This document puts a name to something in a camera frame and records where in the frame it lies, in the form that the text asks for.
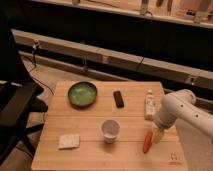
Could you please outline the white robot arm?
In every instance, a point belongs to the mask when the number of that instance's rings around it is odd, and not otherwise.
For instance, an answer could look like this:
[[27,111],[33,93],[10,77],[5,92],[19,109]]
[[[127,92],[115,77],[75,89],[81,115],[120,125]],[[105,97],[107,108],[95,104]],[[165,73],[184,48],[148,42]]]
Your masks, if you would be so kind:
[[156,125],[153,142],[159,143],[164,131],[177,119],[182,119],[213,140],[213,116],[195,106],[196,96],[188,89],[168,93],[161,99],[161,107],[153,117]]

